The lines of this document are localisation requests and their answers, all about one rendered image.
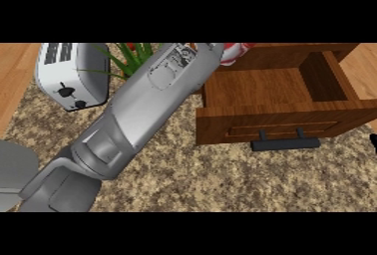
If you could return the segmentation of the brown wooden drawer front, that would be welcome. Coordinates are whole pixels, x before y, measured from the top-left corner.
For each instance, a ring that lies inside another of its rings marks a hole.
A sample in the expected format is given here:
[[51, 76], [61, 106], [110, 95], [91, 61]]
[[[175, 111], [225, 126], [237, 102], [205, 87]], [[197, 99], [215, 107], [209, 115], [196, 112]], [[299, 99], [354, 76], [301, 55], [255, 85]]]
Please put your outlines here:
[[218, 144], [307, 137], [336, 137], [377, 119], [377, 100], [307, 102], [196, 110], [196, 143]]

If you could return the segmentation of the open brown wooden drawer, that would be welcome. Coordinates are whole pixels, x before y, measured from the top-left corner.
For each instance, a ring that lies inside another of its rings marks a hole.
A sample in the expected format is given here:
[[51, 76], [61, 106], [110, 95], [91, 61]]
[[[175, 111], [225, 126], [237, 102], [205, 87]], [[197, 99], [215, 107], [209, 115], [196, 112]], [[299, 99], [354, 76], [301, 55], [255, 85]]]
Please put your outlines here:
[[202, 108], [363, 100], [341, 67], [356, 48], [354, 43], [256, 44], [214, 72]]

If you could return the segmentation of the red and white can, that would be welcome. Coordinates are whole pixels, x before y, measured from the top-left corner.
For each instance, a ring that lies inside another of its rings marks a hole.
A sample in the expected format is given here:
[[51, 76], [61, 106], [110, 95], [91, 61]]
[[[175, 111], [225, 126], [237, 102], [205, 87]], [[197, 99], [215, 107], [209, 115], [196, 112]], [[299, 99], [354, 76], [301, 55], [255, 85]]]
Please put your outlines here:
[[254, 47], [255, 43], [225, 43], [221, 64], [231, 66]]

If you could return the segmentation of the green leafy plant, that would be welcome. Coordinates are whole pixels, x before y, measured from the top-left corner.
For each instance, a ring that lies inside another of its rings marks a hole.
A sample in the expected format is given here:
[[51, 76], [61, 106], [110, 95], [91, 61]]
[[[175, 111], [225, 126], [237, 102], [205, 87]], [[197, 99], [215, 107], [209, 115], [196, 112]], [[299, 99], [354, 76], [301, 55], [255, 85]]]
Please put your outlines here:
[[144, 63], [156, 53], [152, 43], [118, 43], [118, 47], [126, 58], [126, 61], [122, 61], [98, 44], [92, 44], [92, 47], [110, 58], [123, 73], [119, 75], [94, 69], [82, 69], [82, 72], [100, 73], [118, 77], [125, 81], [137, 73]]

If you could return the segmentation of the white and silver toaster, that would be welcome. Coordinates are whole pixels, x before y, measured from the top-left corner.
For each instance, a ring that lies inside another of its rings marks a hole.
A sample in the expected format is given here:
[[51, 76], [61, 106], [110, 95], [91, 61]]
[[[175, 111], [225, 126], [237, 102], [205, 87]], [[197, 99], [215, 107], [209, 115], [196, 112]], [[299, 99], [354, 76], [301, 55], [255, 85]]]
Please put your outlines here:
[[103, 105], [110, 95], [112, 63], [106, 43], [44, 43], [36, 83], [69, 111]]

